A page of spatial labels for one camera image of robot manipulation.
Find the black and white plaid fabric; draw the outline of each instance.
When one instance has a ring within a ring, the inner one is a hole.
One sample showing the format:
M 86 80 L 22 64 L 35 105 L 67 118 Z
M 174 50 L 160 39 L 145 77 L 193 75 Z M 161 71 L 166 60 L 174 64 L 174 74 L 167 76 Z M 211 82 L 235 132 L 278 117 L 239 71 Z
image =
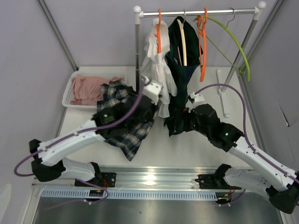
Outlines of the black and white plaid fabric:
M 103 100 L 98 101 L 98 112 L 103 110 L 105 107 L 111 107 L 120 102 L 125 102 L 128 97 L 134 94 L 133 88 L 126 86 L 123 80 L 104 84 L 102 85 L 101 90 L 103 93 Z M 149 134 L 153 124 L 153 122 L 140 123 L 126 134 L 110 138 L 105 142 L 120 148 L 126 158 L 129 161 L 132 161 L 139 149 L 139 146 L 141 145 L 141 141 Z

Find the metal hanger hook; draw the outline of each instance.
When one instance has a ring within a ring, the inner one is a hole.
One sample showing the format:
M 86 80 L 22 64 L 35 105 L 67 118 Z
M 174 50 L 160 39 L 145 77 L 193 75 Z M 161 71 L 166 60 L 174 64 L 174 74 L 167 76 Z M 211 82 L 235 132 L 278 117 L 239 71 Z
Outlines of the metal hanger hook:
M 226 27 L 228 27 L 229 22 L 231 22 L 231 21 L 233 21 L 235 19 L 235 10 L 233 8 L 229 8 L 229 9 L 232 9 L 234 11 L 234 17 L 233 17 L 232 20 L 228 21 L 228 23 L 226 24 Z
M 185 21 L 186 21 L 186 11 L 183 9 L 183 11 L 184 11 L 184 21 L 183 21 L 183 24 L 185 23 Z

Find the dark green garment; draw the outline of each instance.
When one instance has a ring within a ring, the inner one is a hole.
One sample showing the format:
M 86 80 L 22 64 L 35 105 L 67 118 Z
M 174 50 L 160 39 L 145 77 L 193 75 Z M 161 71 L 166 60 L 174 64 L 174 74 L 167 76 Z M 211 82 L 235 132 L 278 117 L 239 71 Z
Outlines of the dark green garment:
M 187 21 L 184 23 L 187 66 L 181 65 L 183 64 L 183 47 L 177 19 L 181 20 L 181 22 L 184 21 L 182 17 L 177 17 L 169 26 L 170 51 L 165 57 L 178 89 L 177 96 L 173 97 L 170 95 L 171 99 L 168 107 L 170 117 L 166 118 L 164 122 L 164 125 L 168 127 L 169 136 L 183 132 L 184 121 L 182 112 L 187 103 L 187 85 L 194 70 L 200 65 L 198 37 L 193 27 Z

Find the gray floor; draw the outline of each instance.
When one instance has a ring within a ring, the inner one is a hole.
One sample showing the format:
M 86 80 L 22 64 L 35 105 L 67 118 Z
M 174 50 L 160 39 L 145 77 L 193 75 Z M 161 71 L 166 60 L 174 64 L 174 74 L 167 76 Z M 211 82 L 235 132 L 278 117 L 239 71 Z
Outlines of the gray floor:
M 221 208 L 215 202 L 110 199 L 45 210 L 68 200 L 42 198 L 34 224 L 282 224 L 278 210 L 252 193 Z

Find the white bin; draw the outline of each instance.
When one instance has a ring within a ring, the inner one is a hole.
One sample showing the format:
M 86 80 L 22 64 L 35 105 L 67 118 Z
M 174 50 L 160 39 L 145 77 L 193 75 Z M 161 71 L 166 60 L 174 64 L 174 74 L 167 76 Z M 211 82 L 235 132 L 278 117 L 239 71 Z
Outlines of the white bin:
M 127 84 L 127 79 L 125 74 L 103 74 L 103 73 L 93 73 L 93 72 L 81 72 L 76 71 L 71 75 L 71 78 L 69 79 L 65 91 L 64 96 L 62 98 L 62 105 L 65 107 L 72 107 L 72 108 L 78 108 L 78 109 L 96 109 L 97 106 L 88 106 L 88 105 L 72 105 L 71 101 L 74 99 L 74 94 L 72 92 L 72 82 L 71 79 L 73 77 L 77 77 L 77 75 L 83 75 L 85 77 L 88 76 L 98 76 L 106 79 L 112 79 L 113 77 L 121 77 L 124 79 L 125 83 Z

